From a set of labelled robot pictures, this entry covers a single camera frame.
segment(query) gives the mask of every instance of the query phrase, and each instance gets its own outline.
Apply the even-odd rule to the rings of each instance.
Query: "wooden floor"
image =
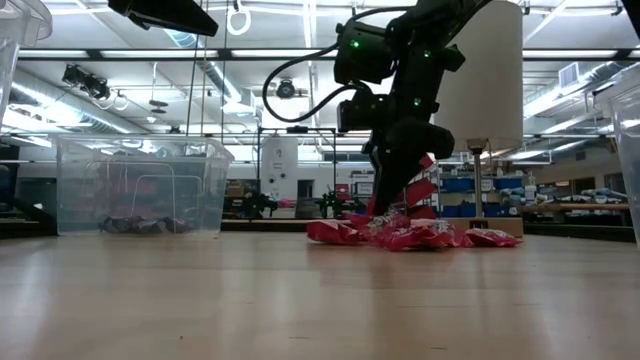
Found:
[[[0,359],[640,359],[635,245],[0,242]]]

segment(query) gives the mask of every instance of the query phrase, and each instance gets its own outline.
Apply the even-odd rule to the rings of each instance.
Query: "ceiling beam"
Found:
[[[547,25],[549,25],[553,21],[553,19],[558,17],[558,15],[560,15],[560,13],[562,13],[564,9],[566,9],[567,6],[569,6],[572,2],[573,0],[563,0],[560,5],[553,9],[551,13],[547,15],[547,17],[545,17],[538,26],[536,26],[535,29],[531,30],[531,32],[524,38],[524,43],[526,44],[527,41],[531,40],[540,31],[547,27]]]

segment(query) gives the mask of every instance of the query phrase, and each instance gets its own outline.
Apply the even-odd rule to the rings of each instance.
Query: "storage bin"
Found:
[[[473,190],[473,179],[442,179],[442,191],[465,192]]]
[[[464,204],[460,205],[460,217],[476,217],[476,205]]]
[[[485,217],[511,217],[509,209],[509,206],[503,205],[485,205],[483,207]]]
[[[0,127],[9,101],[20,44],[51,35],[51,13],[39,0],[0,1]]]
[[[60,135],[58,232],[220,231],[233,155],[195,137]]]
[[[522,178],[499,178],[495,179],[496,190],[518,189],[522,187]]]
[[[445,205],[442,207],[443,218],[455,218],[460,217],[460,208],[456,205]]]
[[[600,132],[615,133],[633,229],[640,246],[640,76],[617,83],[600,93],[596,101],[603,106],[605,116],[613,119],[613,129],[605,127]]]

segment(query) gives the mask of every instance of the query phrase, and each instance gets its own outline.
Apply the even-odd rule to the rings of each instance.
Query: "spotlight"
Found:
[[[80,90],[96,100],[107,100],[111,97],[111,90],[107,86],[107,80],[98,79],[93,75],[87,75],[84,83],[80,85]]]
[[[278,90],[276,90],[276,95],[280,99],[291,99],[294,97],[296,95],[296,88],[293,86],[293,81],[291,81],[291,79],[282,79]]]
[[[62,75],[62,81],[69,86],[80,86],[84,82],[84,78],[87,76],[78,65],[67,65],[67,68]]]
[[[62,81],[72,87],[78,87],[96,100],[107,100],[111,97],[111,90],[106,79],[99,79],[95,75],[87,74],[78,65],[67,65],[62,75]]]

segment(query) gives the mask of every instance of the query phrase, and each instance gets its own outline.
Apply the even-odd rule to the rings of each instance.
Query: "ceiling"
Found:
[[[619,16],[611,14],[616,10],[616,1],[610,0],[531,0],[516,1],[528,7],[530,14],[523,17],[523,34],[526,48],[634,48],[640,42],[625,13]],[[163,30],[145,31],[133,25],[128,19],[111,12],[106,8],[106,0],[44,0],[54,18],[53,35],[38,42],[38,48],[48,49],[87,49],[87,48],[132,48],[159,49],[176,48],[176,43]],[[232,1],[203,1],[209,14],[221,25],[221,30],[214,38],[206,39],[207,48],[305,48],[325,47],[335,42],[335,26],[344,23],[351,15],[351,6],[355,3],[360,8],[388,6],[384,0],[261,0],[242,1],[241,5],[251,13],[251,24],[242,35],[232,35],[224,31],[227,23],[227,8]],[[415,0],[395,0],[393,5],[413,5]],[[552,21],[546,23],[545,18],[558,6],[567,7],[557,12]],[[310,9],[306,17],[305,9]],[[380,14],[371,17],[367,22],[378,25],[386,24],[398,13]],[[231,24],[235,29],[244,25],[242,14],[232,17]],[[110,108],[109,112],[126,121],[144,127],[150,132],[165,132],[170,125],[220,124],[222,118],[228,124],[224,131],[241,132],[255,129],[256,122],[252,116],[235,116],[224,114],[221,106],[224,103],[221,94],[216,91],[211,81],[203,76],[203,72],[191,62],[158,62],[157,80],[154,98],[169,103],[167,113],[156,116],[154,123],[147,118],[153,109],[148,101],[151,99],[153,83],[153,63],[146,62],[75,62],[85,71],[108,80],[113,90],[120,90],[129,100],[129,106],[119,111]],[[250,89],[257,96],[260,105],[260,89],[266,76],[280,61],[221,62],[217,65],[235,84]],[[558,80],[558,71],[569,63],[566,62],[526,62],[523,71],[523,90],[525,99],[536,92],[553,86]],[[62,61],[20,61],[18,68],[41,78],[48,83],[67,89],[61,81],[67,63]],[[296,113],[308,109],[306,94],[309,89],[316,96],[327,94],[337,88],[333,82],[332,62],[314,62],[317,77],[310,77],[307,64],[290,68],[280,78],[291,78],[297,88],[304,89],[304,96],[293,102],[280,102],[278,111]],[[194,84],[189,105],[190,88]],[[72,89],[70,93],[88,100],[82,92]],[[332,102],[320,112],[316,125],[335,126],[335,105]],[[566,120],[584,109],[584,104],[577,104],[570,109],[557,111],[552,116],[554,122]]]

